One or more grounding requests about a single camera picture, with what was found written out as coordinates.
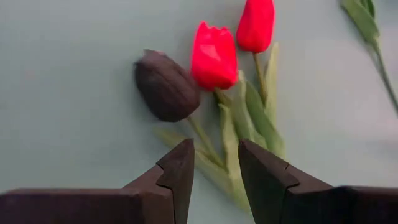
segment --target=red tulip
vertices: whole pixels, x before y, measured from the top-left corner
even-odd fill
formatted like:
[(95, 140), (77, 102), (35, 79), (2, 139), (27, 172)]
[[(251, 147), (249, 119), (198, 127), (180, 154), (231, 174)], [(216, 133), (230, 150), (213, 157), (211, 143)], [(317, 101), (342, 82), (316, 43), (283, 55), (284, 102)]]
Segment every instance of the red tulip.
[(238, 79), (236, 49), (231, 32), (202, 22), (193, 42), (192, 75), (207, 89), (228, 89)]
[(267, 50), (274, 30), (274, 18), (272, 0), (247, 0), (236, 32), (238, 45), (253, 53)]

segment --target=tulip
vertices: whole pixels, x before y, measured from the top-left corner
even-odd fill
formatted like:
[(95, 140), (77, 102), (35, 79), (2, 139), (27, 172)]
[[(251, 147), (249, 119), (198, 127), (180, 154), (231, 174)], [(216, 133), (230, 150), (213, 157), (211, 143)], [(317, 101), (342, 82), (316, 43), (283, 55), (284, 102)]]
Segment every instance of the tulip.
[(161, 121), (180, 121), (199, 106), (199, 89), (192, 77), (166, 54), (145, 50), (134, 67), (138, 90)]
[(202, 22), (193, 42), (192, 75), (206, 90), (228, 89), (238, 80), (236, 48), (231, 32)]
[(253, 53), (267, 50), (271, 44), (274, 18), (272, 0), (247, 0), (236, 32), (238, 45)]

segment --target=tulip bud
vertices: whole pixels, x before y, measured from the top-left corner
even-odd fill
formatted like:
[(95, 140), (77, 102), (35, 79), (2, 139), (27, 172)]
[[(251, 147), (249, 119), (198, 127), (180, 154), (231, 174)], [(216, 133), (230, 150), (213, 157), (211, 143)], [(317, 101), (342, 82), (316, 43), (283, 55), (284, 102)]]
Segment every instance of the tulip bud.
[(206, 90), (226, 90), (238, 80), (233, 36), (226, 28), (208, 27), (203, 21), (193, 41), (191, 72)]
[(199, 90), (192, 77), (166, 54), (145, 50), (134, 64), (134, 73), (144, 101), (161, 121), (180, 121), (199, 106)]
[(236, 31), (236, 41), (244, 51), (260, 53), (271, 44), (274, 31), (273, 0), (246, 0)]

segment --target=tulip petal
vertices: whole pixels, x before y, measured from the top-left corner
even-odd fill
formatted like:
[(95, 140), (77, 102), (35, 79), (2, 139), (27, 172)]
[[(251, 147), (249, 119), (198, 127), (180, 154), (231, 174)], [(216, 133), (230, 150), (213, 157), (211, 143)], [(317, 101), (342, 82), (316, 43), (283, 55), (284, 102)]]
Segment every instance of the tulip petal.
[(206, 22), (199, 25), (193, 43), (191, 71), (198, 85), (210, 91), (228, 89), (236, 83), (236, 49), (227, 28), (208, 27)]
[(271, 43), (274, 19), (272, 0), (247, 0), (236, 32), (238, 45), (253, 53), (265, 51)]
[(145, 50), (134, 64), (134, 76), (143, 100), (161, 121), (180, 121), (200, 104), (193, 78), (164, 53)]

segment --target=tulip leaf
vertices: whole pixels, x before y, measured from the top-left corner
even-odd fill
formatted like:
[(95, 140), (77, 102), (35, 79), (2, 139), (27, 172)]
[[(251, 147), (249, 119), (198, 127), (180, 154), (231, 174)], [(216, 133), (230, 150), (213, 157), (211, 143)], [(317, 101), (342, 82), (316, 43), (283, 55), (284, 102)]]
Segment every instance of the tulip leaf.
[(187, 120), (190, 123), (193, 130), (196, 132), (196, 134), (200, 137), (202, 143), (204, 144), (204, 147), (208, 154), (208, 158), (210, 160), (212, 160), (213, 162), (215, 162), (216, 164), (218, 164), (220, 167), (223, 167), (224, 161), (221, 159), (221, 157), (215, 151), (210, 138), (206, 134), (206, 131), (202, 128), (201, 124), (198, 121), (196, 121), (195, 119), (193, 119), (191, 116), (188, 116)]
[(368, 10), (368, 13), (374, 18), (374, 4), (372, 2), (372, 0), (360, 0), (362, 6)]
[(246, 80), (242, 71), (239, 71), (237, 86), (238, 92), (231, 103), (231, 112), (238, 138), (248, 139), (266, 149), (266, 140), (256, 131), (246, 106)]
[[(163, 141), (163, 143), (169, 147), (174, 148), (184, 139), (186, 136), (165, 129), (156, 129), (156, 135)], [(232, 196), (232, 185), (228, 178), (227, 172), (211, 160), (209, 160), (206, 154), (205, 148), (197, 144), (195, 145), (195, 166), (202, 172), (202, 174), (209, 180), (211, 180), (217, 187), (223, 190), (227, 195)]]
[(356, 0), (341, 0), (341, 6), (353, 20), (365, 41), (372, 47), (377, 47), (380, 33), (369, 11)]
[(277, 67), (278, 67), (279, 43), (275, 42), (271, 48), (271, 56), (269, 57), (265, 80), (267, 85), (267, 99), (264, 103), (265, 112), (271, 123), (276, 126), (277, 113)]
[(221, 111), (221, 132), (223, 146), (226, 155), (226, 167), (229, 179), (232, 183), (235, 202), (245, 211), (250, 212), (250, 205), (241, 175), (238, 157), (238, 137), (236, 136), (231, 110), (225, 105), (219, 104)]
[(284, 159), (285, 144), (282, 137), (265, 114), (261, 97), (255, 87), (249, 82), (246, 82), (246, 86), (246, 104), (256, 129), (265, 138), (268, 151)]

